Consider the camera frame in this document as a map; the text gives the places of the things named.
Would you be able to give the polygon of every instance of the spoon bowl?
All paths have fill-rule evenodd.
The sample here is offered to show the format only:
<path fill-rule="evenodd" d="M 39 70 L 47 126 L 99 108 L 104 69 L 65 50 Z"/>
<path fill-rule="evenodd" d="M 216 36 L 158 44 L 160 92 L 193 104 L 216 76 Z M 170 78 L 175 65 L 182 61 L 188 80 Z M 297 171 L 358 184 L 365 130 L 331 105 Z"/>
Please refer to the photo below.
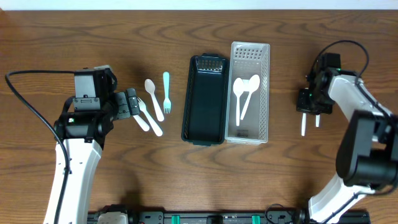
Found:
<path fill-rule="evenodd" d="M 250 102 L 250 97 L 254 91 L 256 91 L 260 87 L 260 76 L 259 75 L 253 75 L 248 83 L 248 90 L 249 90 L 249 95 L 248 98 L 246 99 L 246 102 L 244 103 L 243 110 L 242 110 L 242 115 L 241 115 L 241 120 L 243 120 L 244 115 L 246 114 L 246 110 L 248 110 L 249 102 Z"/>
<path fill-rule="evenodd" d="M 254 92 L 260 87 L 260 76 L 253 75 L 249 80 L 249 91 Z"/>
<path fill-rule="evenodd" d="M 244 91 L 244 83 L 241 78 L 235 79 L 233 91 L 237 97 L 241 96 Z"/>
<path fill-rule="evenodd" d="M 152 80 L 150 80 L 150 79 L 146 79 L 145 80 L 145 90 L 150 94 L 155 93 L 155 83 L 152 82 Z"/>

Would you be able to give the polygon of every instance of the wooden table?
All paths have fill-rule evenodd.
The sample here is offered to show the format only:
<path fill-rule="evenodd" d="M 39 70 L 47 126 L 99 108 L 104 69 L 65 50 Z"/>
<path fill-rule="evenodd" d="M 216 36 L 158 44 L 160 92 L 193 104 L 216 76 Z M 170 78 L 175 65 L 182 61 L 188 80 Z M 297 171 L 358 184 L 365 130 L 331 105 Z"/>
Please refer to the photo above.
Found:
<path fill-rule="evenodd" d="M 2 12 L 0 71 L 77 70 L 109 64 L 118 90 L 134 87 L 149 100 L 151 78 L 163 100 L 162 73 L 171 73 L 172 113 L 164 136 L 144 133 L 133 119 L 115 122 L 106 137 L 90 210 L 112 203 L 131 208 L 264 210 L 271 203 L 305 205 L 335 173 L 335 156 L 347 127 L 332 115 L 307 118 L 300 135 L 295 111 L 299 88 L 327 44 L 353 39 L 371 56 L 368 90 L 398 113 L 398 12 L 396 11 L 80 11 Z M 204 52 L 229 57 L 234 40 L 271 45 L 269 142 L 260 146 L 200 147 L 180 137 L 189 59 Z M 359 71 L 362 51 L 343 44 L 343 68 Z M 16 88 L 51 122 L 74 94 L 72 75 L 21 75 Z M 42 223 L 55 170 L 55 141 L 48 129 L 0 85 L 1 223 Z M 398 195 L 366 198 L 373 223 L 394 223 Z"/>

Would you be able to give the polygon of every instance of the plastic fork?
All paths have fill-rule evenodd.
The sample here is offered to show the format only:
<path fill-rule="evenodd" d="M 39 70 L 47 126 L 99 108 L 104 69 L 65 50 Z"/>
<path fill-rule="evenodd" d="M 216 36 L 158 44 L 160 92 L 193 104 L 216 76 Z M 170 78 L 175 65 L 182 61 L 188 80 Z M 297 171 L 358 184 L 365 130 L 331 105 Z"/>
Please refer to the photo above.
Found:
<path fill-rule="evenodd" d="M 172 102 L 169 99 L 169 85 L 170 85 L 170 73 L 163 73 L 163 84 L 164 84 L 164 101 L 163 101 L 163 110 L 164 113 L 170 113 L 172 110 Z"/>
<path fill-rule="evenodd" d="M 147 106 L 145 105 L 145 103 L 143 102 L 143 100 L 139 97 L 137 97 L 137 101 L 138 101 L 138 106 L 139 109 L 145 114 L 145 116 L 147 117 L 150 126 L 152 127 L 152 129 L 154 130 L 155 134 L 157 136 L 162 136 L 163 135 L 163 131 L 161 130 L 161 128 L 159 127 L 159 125 L 157 125 L 156 121 L 152 118 L 152 116 L 148 113 L 147 111 Z"/>

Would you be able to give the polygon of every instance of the perforated basket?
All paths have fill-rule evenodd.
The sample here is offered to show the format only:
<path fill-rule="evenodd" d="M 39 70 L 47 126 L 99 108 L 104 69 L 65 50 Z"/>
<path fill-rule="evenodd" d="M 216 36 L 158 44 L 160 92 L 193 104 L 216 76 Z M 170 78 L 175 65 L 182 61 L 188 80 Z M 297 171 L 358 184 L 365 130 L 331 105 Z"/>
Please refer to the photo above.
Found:
<path fill-rule="evenodd" d="M 225 126 L 225 139 L 228 142 L 261 144 L 268 141 L 269 55 L 269 44 L 232 43 Z M 249 80 L 253 75 L 260 76 L 260 87 L 252 94 L 246 115 L 237 126 L 233 83 L 237 78 Z M 240 97 L 241 112 L 248 94 L 249 92 L 245 91 Z"/>

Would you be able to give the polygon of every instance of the plastic spoon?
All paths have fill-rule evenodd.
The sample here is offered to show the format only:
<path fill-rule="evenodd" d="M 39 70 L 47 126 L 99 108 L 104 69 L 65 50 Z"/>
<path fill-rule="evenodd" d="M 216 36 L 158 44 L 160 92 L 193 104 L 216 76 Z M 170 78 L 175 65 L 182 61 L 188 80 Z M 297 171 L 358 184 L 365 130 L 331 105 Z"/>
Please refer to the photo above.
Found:
<path fill-rule="evenodd" d="M 150 126 L 152 127 L 152 129 L 154 130 L 155 134 L 157 136 L 162 136 L 163 135 L 163 131 L 161 130 L 161 128 L 159 127 L 159 125 L 156 123 L 156 121 L 152 118 L 152 116 L 148 113 L 147 111 L 147 105 L 144 103 L 144 101 L 137 97 L 137 101 L 138 101 L 138 105 L 139 105 L 139 109 L 145 114 L 145 116 L 147 117 Z"/>
<path fill-rule="evenodd" d="M 239 104 L 239 98 L 244 91 L 244 83 L 241 78 L 235 79 L 233 90 L 236 95 L 236 125 L 239 126 L 239 114 L 241 108 Z"/>
<path fill-rule="evenodd" d="M 145 90 L 150 94 L 150 97 L 152 97 L 152 102 L 154 103 L 157 120 L 163 121 L 164 115 L 155 96 L 155 83 L 152 82 L 152 80 L 150 79 L 145 80 Z"/>
<path fill-rule="evenodd" d="M 246 114 L 246 110 L 248 109 L 249 101 L 250 101 L 250 97 L 251 97 L 252 93 L 253 93 L 254 91 L 256 91 L 256 90 L 259 88 L 259 86 L 260 86 L 260 76 L 259 76 L 259 75 L 253 75 L 253 76 L 250 78 L 250 80 L 249 80 L 249 86 L 248 86 L 248 89 L 249 89 L 249 96 L 248 96 L 248 98 L 246 99 L 246 102 L 245 102 L 245 104 L 244 104 L 244 106 L 243 106 L 243 111 L 242 111 L 242 115 L 241 115 L 241 120 L 243 120 L 244 115 Z"/>

